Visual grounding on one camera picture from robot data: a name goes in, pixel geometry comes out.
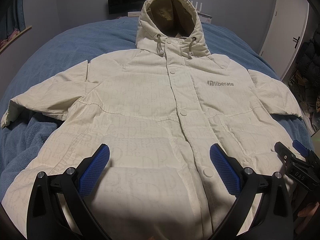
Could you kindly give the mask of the white door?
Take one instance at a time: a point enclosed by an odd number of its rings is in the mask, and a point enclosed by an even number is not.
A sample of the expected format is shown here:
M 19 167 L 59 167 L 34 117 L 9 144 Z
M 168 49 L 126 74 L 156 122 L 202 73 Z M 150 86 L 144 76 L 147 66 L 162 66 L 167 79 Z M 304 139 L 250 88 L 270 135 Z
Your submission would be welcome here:
M 276 0 L 260 56 L 283 79 L 290 70 L 305 34 L 309 17 L 307 0 Z M 293 37 L 300 36 L 295 49 Z

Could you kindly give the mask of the cream hooded puffer jacket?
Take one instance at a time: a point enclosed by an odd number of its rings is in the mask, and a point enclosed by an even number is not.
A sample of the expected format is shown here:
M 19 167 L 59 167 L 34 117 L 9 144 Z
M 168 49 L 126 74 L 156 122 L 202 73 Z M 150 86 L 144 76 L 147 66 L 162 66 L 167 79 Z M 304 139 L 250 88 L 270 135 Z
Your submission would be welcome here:
M 207 239 L 231 208 L 209 158 L 217 143 L 259 174 L 280 171 L 273 115 L 301 117 L 282 82 L 211 54 L 188 0 L 147 0 L 136 48 L 83 61 L 9 101 L 1 126 L 28 109 L 62 121 L 8 187 L 22 234 L 36 175 L 60 174 L 101 144 L 111 162 L 87 204 L 113 239 Z

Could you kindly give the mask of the white wifi router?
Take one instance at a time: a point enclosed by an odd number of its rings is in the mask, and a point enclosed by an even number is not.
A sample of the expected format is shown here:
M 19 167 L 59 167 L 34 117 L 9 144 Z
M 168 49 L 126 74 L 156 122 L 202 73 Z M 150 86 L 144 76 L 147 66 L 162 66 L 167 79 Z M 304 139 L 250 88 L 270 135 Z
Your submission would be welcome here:
M 202 6 L 203 6 L 203 3 L 202 2 L 198 2 L 198 1 L 191 1 L 191 4 L 194 6 L 195 10 L 197 11 L 198 14 L 201 13 L 202 11 Z

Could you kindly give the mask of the white box under router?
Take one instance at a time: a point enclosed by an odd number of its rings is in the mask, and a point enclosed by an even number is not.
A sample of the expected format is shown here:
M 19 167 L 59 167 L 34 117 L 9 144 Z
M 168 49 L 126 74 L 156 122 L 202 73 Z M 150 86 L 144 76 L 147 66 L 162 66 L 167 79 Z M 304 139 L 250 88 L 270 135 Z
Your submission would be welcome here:
M 208 24 L 212 23 L 212 16 L 203 14 L 201 12 L 198 13 L 198 16 L 200 18 L 201 23 L 208 23 Z

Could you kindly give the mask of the blue fleece bed blanket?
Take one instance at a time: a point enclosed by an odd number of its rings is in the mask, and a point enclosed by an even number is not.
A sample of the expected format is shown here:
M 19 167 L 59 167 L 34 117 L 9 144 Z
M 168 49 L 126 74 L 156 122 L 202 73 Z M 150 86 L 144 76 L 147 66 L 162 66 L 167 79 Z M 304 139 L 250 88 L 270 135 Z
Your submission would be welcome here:
M 227 55 L 247 69 L 275 77 L 274 71 L 235 33 L 211 24 L 202 27 L 211 53 Z M 1 99 L 1 112 L 6 111 L 11 98 L 82 61 L 135 48 L 136 32 L 136 19 L 121 18 L 89 23 L 55 36 L 38 49 L 13 78 Z M 15 177 L 38 155 L 44 142 L 60 125 L 59 120 L 26 110 L 1 130 L 1 194 L 6 193 Z

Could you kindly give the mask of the teal curtain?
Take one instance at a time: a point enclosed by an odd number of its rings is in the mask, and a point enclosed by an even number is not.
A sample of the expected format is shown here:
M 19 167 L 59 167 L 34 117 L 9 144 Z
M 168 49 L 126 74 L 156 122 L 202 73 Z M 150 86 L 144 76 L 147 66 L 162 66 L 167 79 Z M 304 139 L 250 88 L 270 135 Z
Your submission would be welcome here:
M 15 30 L 23 31 L 24 29 L 23 0 L 13 0 L 1 19 L 1 41 L 7 40 Z

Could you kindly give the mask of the wooden window sill shelf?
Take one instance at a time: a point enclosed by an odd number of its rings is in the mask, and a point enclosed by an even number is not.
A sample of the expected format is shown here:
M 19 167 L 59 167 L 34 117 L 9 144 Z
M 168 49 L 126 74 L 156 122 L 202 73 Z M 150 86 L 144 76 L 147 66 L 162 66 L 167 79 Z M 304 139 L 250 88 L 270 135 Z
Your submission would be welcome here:
M 14 32 L 6 39 L 1 41 L 0 53 L 2 53 L 8 46 L 10 46 L 16 39 L 28 32 L 32 26 L 27 26 L 24 30 L 14 30 Z

